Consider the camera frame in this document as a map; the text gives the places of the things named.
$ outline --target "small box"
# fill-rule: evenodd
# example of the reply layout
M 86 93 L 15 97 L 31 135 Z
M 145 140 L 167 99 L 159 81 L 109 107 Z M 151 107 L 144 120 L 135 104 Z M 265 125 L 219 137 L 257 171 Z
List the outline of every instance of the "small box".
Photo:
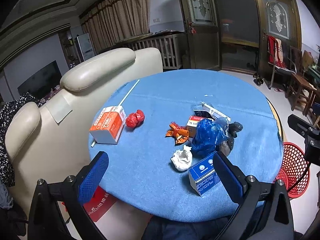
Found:
M 90 133 L 97 143 L 117 144 L 125 119 L 122 106 L 105 107 L 91 126 Z
M 186 129 L 189 131 L 190 138 L 193 138 L 196 135 L 197 125 L 198 125 L 199 121 L 201 121 L 202 119 L 204 119 L 204 117 L 198 117 L 198 116 L 194 116 L 194 115 L 191 115 L 189 117 Z
M 302 66 L 304 69 L 308 69 L 309 66 L 313 65 L 313 57 L 310 52 L 306 50 L 303 52 L 302 56 Z
M 213 168 L 213 154 L 214 153 L 210 154 L 189 168 L 190 185 L 196 190 L 196 192 L 198 192 L 200 196 L 220 182 L 220 178 Z
M 212 106 L 207 105 L 206 103 L 202 102 L 202 107 L 205 111 L 209 112 L 209 114 L 213 115 L 215 118 L 224 117 L 227 118 L 228 123 L 231 123 L 231 118 L 226 116 L 225 114 L 221 113 L 217 109 L 213 108 Z

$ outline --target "television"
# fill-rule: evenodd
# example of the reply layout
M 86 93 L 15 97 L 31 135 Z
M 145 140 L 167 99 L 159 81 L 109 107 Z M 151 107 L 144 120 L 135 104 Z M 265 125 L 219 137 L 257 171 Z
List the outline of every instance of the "television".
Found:
M 61 78 L 57 62 L 53 61 L 23 82 L 18 87 L 18 92 L 20 95 L 29 92 L 35 98 L 41 99 L 60 84 Z

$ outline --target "blue round table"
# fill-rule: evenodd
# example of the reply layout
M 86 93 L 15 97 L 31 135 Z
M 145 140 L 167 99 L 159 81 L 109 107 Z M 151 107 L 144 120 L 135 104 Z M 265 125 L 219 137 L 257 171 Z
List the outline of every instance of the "blue round table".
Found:
M 134 83 L 119 88 L 103 107 L 118 105 Z M 231 215 L 238 205 L 222 183 L 199 196 L 190 186 L 188 172 L 178 172 L 171 163 L 173 152 L 183 145 L 174 146 L 174 138 L 165 137 L 169 124 L 186 125 L 192 106 L 199 102 L 212 104 L 243 125 L 228 156 L 231 163 L 245 175 L 272 182 L 281 166 L 283 144 L 265 96 L 236 77 L 188 69 L 140 79 L 122 106 L 127 115 L 141 109 L 145 121 L 133 131 L 125 127 L 117 145 L 91 147 L 89 135 L 90 158 L 99 151 L 109 155 L 100 186 L 136 208 L 169 220 L 200 222 Z M 192 164 L 198 161 L 194 156 Z

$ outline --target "glass door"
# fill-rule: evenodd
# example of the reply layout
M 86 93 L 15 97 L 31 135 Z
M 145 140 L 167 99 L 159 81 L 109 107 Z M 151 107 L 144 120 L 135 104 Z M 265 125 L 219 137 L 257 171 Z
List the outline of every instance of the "glass door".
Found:
M 256 0 L 216 0 L 221 26 L 222 68 L 255 73 L 259 63 Z
M 284 44 L 284 61 L 288 46 L 297 48 L 297 26 L 291 0 L 257 0 L 260 14 L 259 74 L 271 80 L 272 66 L 268 63 L 268 36 Z
M 214 0 L 180 0 L 191 68 L 220 70 L 220 28 Z

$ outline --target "beige curtain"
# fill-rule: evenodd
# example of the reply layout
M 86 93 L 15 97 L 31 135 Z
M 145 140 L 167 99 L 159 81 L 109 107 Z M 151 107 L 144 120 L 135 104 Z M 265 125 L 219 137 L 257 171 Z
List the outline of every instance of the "beige curtain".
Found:
M 98 0 L 93 6 L 80 17 L 96 53 L 123 39 L 149 32 L 150 0 Z

